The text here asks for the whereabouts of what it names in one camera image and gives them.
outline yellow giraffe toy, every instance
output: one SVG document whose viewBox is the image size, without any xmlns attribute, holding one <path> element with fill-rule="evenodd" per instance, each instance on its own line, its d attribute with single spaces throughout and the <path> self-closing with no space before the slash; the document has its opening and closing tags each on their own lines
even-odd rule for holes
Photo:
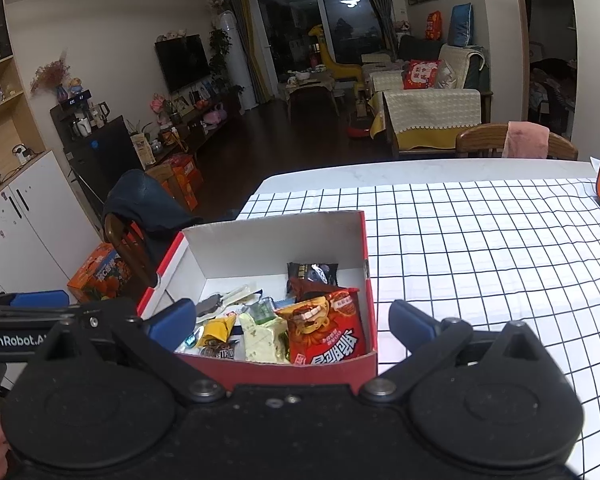
<svg viewBox="0 0 600 480">
<path fill-rule="evenodd" d="M 309 31 L 308 35 L 318 38 L 322 64 L 327 67 L 328 70 L 331 70 L 334 79 L 356 78 L 356 85 L 354 88 L 356 95 L 356 111 L 358 117 L 366 116 L 365 76 L 362 72 L 362 67 L 354 64 L 336 63 L 331 59 L 327 40 L 324 37 L 324 27 L 322 25 L 315 25 L 315 27 Z"/>
<path fill-rule="evenodd" d="M 331 59 L 329 47 L 327 46 L 327 40 L 324 38 L 324 27 L 322 25 L 316 25 L 314 28 L 312 28 L 309 31 L 309 36 L 316 36 L 318 38 L 322 64 L 327 67 L 328 70 L 333 72 L 334 79 L 355 77 L 358 83 L 365 83 L 365 77 L 362 73 L 362 67 L 360 65 L 336 63 L 333 59 Z"/>
</svg>

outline dark jacket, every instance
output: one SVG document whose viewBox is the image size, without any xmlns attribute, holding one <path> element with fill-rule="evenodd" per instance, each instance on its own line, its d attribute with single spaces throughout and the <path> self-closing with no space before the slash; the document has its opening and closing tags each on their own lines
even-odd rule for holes
<svg viewBox="0 0 600 480">
<path fill-rule="evenodd" d="M 179 231 L 202 223 L 184 210 L 157 180 L 144 171 L 129 170 L 109 192 L 102 213 L 135 222 L 144 237 L 151 263 L 158 266 Z"/>
</svg>

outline wooden floor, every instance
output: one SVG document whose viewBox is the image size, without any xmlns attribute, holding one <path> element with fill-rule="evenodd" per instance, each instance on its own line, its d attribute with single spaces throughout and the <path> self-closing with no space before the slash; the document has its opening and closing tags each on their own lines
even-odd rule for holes
<svg viewBox="0 0 600 480">
<path fill-rule="evenodd" d="M 228 123 L 198 152 L 205 182 L 194 214 L 228 219 L 276 174 L 390 160 L 384 140 L 347 137 L 347 116 L 341 109 L 337 117 L 328 101 L 309 98 L 294 105 L 290 124 L 286 105 L 274 100 Z"/>
</svg>

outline red and white box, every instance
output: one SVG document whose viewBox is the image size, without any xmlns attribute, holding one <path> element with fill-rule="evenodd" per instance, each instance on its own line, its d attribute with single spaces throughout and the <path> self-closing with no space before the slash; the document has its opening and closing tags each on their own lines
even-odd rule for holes
<svg viewBox="0 0 600 480">
<path fill-rule="evenodd" d="M 362 211 L 272 216 L 184 229 L 158 268 L 158 285 L 147 289 L 138 304 L 138 314 L 147 319 L 181 298 L 198 303 L 246 283 L 256 283 L 276 301 L 285 299 L 289 262 L 338 264 L 338 284 L 360 290 L 365 355 L 323 365 L 177 355 L 228 390 L 236 384 L 350 384 L 357 392 L 378 374 L 378 330 Z"/>
</svg>

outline doorway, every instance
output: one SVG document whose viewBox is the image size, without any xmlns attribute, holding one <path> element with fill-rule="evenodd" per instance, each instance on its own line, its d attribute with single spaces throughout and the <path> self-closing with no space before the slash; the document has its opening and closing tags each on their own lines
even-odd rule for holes
<svg viewBox="0 0 600 480">
<path fill-rule="evenodd" d="M 311 66 L 318 46 L 308 32 L 315 25 L 323 25 L 329 54 L 337 63 L 362 64 L 363 54 L 384 48 L 370 0 L 250 0 L 250 5 L 269 87 L 277 96 L 289 70 Z"/>
<path fill-rule="evenodd" d="M 578 79 L 573 0 L 525 0 L 529 35 L 529 121 L 571 139 Z"/>
</svg>

